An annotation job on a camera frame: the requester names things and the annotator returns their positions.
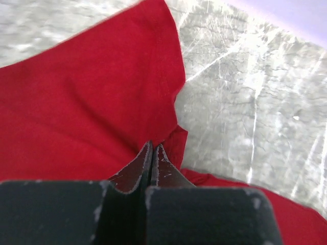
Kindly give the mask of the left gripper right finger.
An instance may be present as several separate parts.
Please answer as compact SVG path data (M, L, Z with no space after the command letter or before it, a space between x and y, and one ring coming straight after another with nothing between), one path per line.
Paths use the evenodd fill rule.
M196 187L159 145L146 191L147 244L282 244L273 208L258 189Z

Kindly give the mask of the red t shirt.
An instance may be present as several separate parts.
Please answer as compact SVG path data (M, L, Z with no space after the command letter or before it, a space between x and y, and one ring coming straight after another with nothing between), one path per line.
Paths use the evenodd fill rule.
M107 180L147 142L326 244L326 49L222 1L1 1L1 182Z

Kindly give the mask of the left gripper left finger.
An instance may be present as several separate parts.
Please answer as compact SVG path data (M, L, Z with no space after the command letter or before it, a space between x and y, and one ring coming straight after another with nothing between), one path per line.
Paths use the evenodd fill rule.
M107 180L1 182L1 244L143 244L152 155Z

